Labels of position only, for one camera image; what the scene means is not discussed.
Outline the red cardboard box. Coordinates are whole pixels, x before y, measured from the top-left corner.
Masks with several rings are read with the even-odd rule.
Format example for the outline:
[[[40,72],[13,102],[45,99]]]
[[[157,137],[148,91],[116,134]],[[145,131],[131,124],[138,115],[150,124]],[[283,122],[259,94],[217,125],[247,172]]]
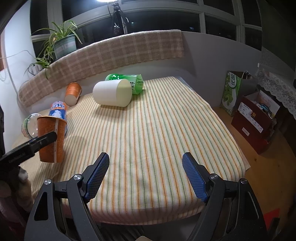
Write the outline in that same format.
[[[262,154],[270,145],[275,126],[276,114],[280,106],[265,92],[259,90],[243,96],[231,125],[253,147]]]

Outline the large orange paper cup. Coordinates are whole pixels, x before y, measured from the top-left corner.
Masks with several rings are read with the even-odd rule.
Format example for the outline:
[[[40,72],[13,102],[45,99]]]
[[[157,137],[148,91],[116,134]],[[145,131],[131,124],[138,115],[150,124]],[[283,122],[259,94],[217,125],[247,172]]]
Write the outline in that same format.
[[[39,150],[40,161],[61,163],[67,122],[54,116],[41,116],[37,119],[38,137],[42,142]]]

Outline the potted spider plant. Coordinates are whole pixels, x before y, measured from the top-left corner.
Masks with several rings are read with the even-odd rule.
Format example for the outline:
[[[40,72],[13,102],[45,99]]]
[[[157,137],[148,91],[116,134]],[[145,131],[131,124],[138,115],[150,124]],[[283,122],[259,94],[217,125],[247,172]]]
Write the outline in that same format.
[[[31,67],[39,66],[46,71],[56,60],[75,52],[77,50],[76,41],[82,44],[76,33],[78,27],[74,21],[66,20],[61,25],[57,25],[55,22],[52,22],[52,24],[54,28],[36,30],[36,32],[49,31],[50,35],[43,43],[42,52],[34,58],[35,61],[26,69],[33,76],[36,74],[30,70]]]

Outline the brown plaid blanket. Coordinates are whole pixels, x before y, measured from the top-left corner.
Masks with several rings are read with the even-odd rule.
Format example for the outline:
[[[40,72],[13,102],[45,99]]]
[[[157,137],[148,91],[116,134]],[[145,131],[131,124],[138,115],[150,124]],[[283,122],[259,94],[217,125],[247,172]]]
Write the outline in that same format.
[[[71,82],[138,63],[184,56],[181,30],[142,31],[109,38],[50,64],[21,85],[18,98],[28,108]]]

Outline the small orange paper cup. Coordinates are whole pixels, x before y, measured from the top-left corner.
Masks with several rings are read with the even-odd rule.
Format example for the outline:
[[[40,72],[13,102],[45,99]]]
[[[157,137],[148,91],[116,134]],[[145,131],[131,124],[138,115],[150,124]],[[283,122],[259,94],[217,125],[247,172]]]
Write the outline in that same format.
[[[64,102],[68,106],[74,106],[77,103],[78,98],[81,95],[81,92],[82,92],[82,88],[80,84],[78,84],[77,82],[72,82],[68,84],[66,88]]]

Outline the blue label plastic bottle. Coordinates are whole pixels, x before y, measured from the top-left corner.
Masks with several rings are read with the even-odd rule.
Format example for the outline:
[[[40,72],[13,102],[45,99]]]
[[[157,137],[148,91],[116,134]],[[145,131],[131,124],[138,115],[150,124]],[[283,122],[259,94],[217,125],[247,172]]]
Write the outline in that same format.
[[[66,116],[66,104],[62,101],[55,101],[50,108],[49,116],[63,119],[64,121],[67,121]]]

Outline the grapefruit label clear cup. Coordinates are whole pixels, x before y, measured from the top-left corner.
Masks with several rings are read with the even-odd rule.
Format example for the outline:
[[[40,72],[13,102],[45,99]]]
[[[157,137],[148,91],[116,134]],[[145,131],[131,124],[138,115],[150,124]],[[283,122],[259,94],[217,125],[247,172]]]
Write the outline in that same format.
[[[41,116],[39,113],[33,113],[24,119],[21,128],[24,137],[32,139],[38,136],[37,119]]]

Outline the white cylindrical cup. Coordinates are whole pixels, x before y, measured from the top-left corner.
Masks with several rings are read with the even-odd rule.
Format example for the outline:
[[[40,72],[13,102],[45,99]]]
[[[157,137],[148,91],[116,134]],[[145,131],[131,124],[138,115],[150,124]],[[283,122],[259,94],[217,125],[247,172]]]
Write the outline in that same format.
[[[132,87],[127,79],[100,81],[92,95],[97,104],[124,108],[132,99]]]

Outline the green paper shopping bag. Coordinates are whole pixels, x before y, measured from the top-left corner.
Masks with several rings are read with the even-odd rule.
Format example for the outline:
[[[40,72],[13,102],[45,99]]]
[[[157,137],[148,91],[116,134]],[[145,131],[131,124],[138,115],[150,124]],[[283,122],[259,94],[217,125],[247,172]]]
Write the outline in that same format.
[[[225,80],[221,107],[233,116],[241,98],[256,91],[258,79],[247,71],[228,71]]]

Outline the striped yellow towel cover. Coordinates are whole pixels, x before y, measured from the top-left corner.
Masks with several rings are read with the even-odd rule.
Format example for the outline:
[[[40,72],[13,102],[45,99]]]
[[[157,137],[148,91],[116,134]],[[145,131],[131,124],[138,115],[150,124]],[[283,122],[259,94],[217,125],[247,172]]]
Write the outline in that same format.
[[[203,208],[182,166],[190,152],[210,173],[237,181],[245,164],[236,141],[210,105],[174,77],[147,80],[125,108],[100,106],[91,94],[67,110],[62,163],[22,163],[33,195],[43,181],[81,173],[109,154],[103,182],[88,206],[97,222],[151,225],[193,216]]]

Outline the white lace cloth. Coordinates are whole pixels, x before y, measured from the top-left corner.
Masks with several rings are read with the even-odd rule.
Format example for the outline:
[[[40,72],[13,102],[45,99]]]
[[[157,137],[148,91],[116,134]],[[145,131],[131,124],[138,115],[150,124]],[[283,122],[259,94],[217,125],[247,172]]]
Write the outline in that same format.
[[[259,85],[275,96],[295,118],[295,88],[286,83],[285,78],[264,69],[259,69],[256,76]]]

